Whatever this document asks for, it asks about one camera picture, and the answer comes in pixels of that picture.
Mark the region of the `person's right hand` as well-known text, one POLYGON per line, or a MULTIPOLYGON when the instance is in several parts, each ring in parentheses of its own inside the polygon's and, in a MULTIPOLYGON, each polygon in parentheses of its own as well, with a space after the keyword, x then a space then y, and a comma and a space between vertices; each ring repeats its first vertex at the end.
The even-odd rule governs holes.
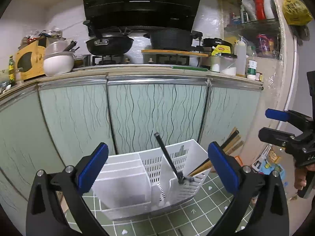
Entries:
POLYGON ((315 171, 315 165, 308 165, 302 168, 295 169, 295 182, 294 188, 297 190, 302 190, 307 185, 307 172, 308 171, 315 171))

